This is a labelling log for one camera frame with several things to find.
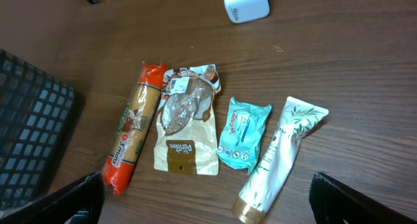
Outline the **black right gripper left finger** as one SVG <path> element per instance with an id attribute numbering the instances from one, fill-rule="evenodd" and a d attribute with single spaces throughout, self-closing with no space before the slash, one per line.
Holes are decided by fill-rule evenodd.
<path id="1" fill-rule="evenodd" d="M 97 224 L 106 198 L 102 174 L 90 173 L 56 192 L 7 215 L 1 224 Z"/>

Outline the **beige brown snack pouch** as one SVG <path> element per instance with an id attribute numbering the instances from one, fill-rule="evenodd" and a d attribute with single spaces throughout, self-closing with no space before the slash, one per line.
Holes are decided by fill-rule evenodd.
<path id="1" fill-rule="evenodd" d="M 218 174 L 212 105 L 220 91 L 215 64 L 165 72 L 157 109 L 154 169 L 182 175 Z"/>

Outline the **orange spaghetti pasta pack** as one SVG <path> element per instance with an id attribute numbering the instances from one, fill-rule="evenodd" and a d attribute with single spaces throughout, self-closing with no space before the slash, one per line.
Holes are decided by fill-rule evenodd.
<path id="1" fill-rule="evenodd" d="M 143 64 L 104 164 L 104 184 L 121 194 L 133 175 L 139 153 L 162 93 L 166 65 Z"/>

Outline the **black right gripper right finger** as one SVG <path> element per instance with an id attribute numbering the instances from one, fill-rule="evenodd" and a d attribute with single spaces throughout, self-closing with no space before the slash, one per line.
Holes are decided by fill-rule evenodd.
<path id="1" fill-rule="evenodd" d="M 313 175 L 309 203 L 317 223 L 406 223 L 416 221 L 322 172 Z"/>

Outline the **teal wet wipes pack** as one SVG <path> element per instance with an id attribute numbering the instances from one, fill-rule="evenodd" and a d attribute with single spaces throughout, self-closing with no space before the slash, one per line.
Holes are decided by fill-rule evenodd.
<path id="1" fill-rule="evenodd" d="M 251 174 L 259 159 L 261 138 L 271 110 L 271 105 L 262 107 L 230 99 L 218 145 L 219 159 L 233 169 L 246 169 Z"/>

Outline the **white leaf print tube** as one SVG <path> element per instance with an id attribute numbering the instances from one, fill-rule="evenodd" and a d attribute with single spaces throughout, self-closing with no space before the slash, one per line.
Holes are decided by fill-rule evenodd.
<path id="1" fill-rule="evenodd" d="M 289 96 L 274 136 L 231 209 L 243 223 L 262 223 L 284 186 L 302 139 L 329 110 Z"/>

